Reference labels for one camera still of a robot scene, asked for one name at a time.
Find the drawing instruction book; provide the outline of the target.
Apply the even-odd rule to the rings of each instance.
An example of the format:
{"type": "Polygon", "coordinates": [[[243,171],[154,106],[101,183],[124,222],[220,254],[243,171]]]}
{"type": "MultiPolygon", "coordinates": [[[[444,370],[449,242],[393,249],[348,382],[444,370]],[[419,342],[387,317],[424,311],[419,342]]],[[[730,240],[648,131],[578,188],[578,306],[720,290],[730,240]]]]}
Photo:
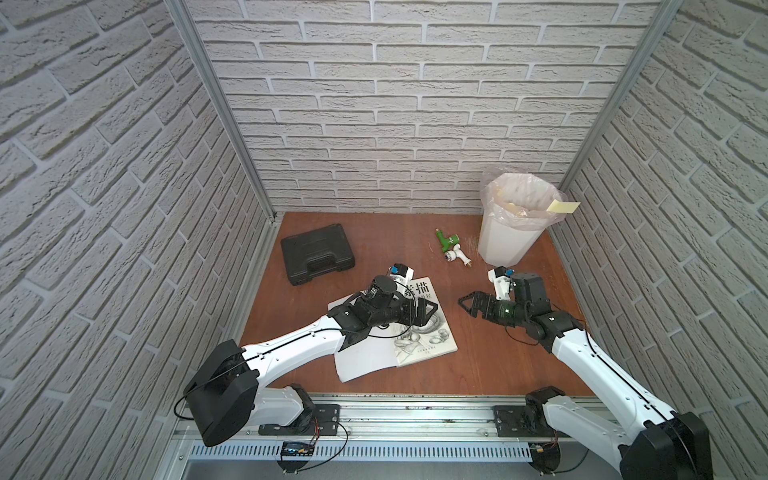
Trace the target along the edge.
{"type": "Polygon", "coordinates": [[[369,373],[431,360],[458,350],[457,343],[429,277],[409,282],[406,296],[415,293],[437,305],[436,312],[422,327],[393,324],[386,330],[375,327],[357,344],[334,354],[336,372],[346,383],[369,373]]]}

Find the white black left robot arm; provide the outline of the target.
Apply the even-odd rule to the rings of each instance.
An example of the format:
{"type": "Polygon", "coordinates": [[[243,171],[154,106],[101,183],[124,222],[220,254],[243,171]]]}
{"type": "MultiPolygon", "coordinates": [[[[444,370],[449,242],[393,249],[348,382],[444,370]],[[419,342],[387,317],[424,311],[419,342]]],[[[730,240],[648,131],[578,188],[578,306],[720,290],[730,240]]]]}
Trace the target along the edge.
{"type": "Polygon", "coordinates": [[[304,430],[314,404],[298,387],[271,388],[275,379],[360,343],[379,326],[422,327],[437,310],[431,300],[398,291],[378,300],[358,292],[310,325],[272,341],[243,347],[233,340],[220,343],[184,387],[181,401],[207,447],[249,424],[299,423],[304,430]]]}

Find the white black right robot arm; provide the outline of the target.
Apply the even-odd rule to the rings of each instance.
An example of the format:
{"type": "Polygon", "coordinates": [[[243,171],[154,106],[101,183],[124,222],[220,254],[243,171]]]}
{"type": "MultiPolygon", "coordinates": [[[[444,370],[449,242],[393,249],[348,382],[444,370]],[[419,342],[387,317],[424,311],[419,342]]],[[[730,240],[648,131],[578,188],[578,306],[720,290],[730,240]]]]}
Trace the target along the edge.
{"type": "Polygon", "coordinates": [[[710,435],[694,413],[679,413],[632,378],[570,313],[548,299],[499,300],[475,291],[459,299],[470,316],[522,327],[534,342],[576,373],[612,413],[608,421],[563,394],[541,399],[548,426],[569,435],[625,479],[711,479],[710,435]]]}

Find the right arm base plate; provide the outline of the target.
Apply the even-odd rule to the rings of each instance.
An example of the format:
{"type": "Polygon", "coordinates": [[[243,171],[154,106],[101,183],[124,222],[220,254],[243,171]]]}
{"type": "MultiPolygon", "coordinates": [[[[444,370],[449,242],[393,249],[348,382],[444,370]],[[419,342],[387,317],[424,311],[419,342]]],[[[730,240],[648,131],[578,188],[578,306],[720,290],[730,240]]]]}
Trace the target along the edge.
{"type": "Polygon", "coordinates": [[[494,405],[491,407],[493,423],[499,438],[568,438],[561,431],[554,431],[542,413],[525,405],[494,405]]]}

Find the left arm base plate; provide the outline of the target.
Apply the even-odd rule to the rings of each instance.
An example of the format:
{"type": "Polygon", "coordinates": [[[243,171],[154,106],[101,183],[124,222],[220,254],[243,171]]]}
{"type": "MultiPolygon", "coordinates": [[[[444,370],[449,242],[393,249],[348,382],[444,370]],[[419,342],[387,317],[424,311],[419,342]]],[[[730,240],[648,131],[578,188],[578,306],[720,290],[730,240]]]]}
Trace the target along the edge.
{"type": "Polygon", "coordinates": [[[262,436],[336,436],[341,406],[339,404],[315,404],[304,411],[288,426],[261,425],[262,436]]]}

